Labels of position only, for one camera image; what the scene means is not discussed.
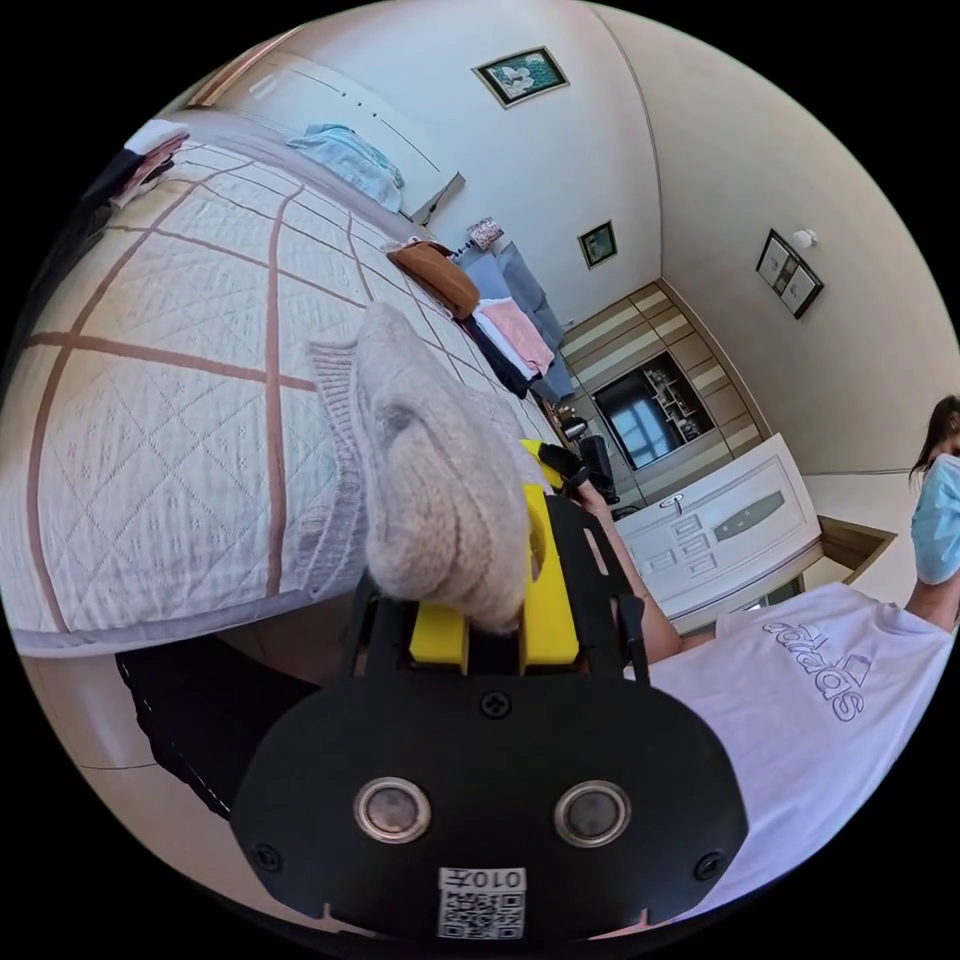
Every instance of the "hair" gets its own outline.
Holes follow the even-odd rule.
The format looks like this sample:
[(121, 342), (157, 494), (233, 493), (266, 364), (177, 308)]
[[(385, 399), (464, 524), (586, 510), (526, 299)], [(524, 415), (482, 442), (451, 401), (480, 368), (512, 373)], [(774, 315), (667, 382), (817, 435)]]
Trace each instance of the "hair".
[(923, 441), (923, 449), (917, 457), (917, 462), (910, 470), (910, 479), (926, 474), (930, 469), (930, 454), (933, 453), (934, 447), (958, 432), (960, 432), (960, 394), (951, 393), (944, 397), (930, 414), (927, 438)]

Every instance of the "white t-shirt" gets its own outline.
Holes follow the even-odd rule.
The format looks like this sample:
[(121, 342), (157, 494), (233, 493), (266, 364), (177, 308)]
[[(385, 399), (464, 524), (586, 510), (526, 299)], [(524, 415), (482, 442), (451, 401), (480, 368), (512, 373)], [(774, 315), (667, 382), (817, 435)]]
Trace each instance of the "white t-shirt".
[(834, 583), (721, 618), (716, 639), (650, 667), (695, 710), (736, 771), (749, 834), (685, 919), (736, 900), (828, 843), (923, 716), (953, 637)]

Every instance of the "framed picture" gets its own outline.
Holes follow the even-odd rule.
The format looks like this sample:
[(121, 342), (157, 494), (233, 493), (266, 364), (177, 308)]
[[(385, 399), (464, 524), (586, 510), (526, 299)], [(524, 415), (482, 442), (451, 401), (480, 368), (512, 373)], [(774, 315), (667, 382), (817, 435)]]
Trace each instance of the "framed picture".
[(473, 72), (487, 85), (504, 109), (569, 83), (546, 47), (535, 47), (501, 57)]
[(798, 319), (823, 289), (820, 278), (775, 230), (767, 235), (757, 273)]
[(613, 223), (608, 220), (585, 233), (580, 238), (580, 249), (591, 270), (604, 260), (616, 256), (617, 238), (613, 235)]

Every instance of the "qr code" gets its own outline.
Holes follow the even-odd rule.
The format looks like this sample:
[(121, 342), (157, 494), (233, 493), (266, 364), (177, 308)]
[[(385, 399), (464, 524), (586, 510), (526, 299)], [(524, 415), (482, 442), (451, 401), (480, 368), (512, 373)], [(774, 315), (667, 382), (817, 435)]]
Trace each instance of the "qr code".
[(523, 893), (443, 890), (439, 935), (457, 940), (519, 940), (524, 900)]

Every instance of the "yellow plastic part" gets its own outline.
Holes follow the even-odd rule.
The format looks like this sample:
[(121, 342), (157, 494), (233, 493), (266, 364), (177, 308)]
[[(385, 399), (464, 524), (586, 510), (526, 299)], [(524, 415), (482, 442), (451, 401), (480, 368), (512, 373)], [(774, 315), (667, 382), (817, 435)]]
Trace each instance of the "yellow plastic part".
[(524, 493), (530, 513), (531, 565), (520, 624), (521, 673), (528, 667), (572, 664), (580, 653), (546, 495), (534, 484), (525, 485)]
[(452, 607), (421, 603), (410, 639), (410, 656), (431, 666), (459, 666), (467, 672), (470, 631), (462, 614)]
[[(523, 442), (536, 443), (539, 448), (539, 441)], [(521, 673), (528, 667), (567, 666), (580, 653), (546, 494), (536, 484), (525, 484), (524, 496), (530, 516), (530, 560), (520, 618)], [(469, 642), (469, 625), (456, 610), (420, 604), (410, 640), (410, 655), (417, 663), (457, 666), (465, 674)]]

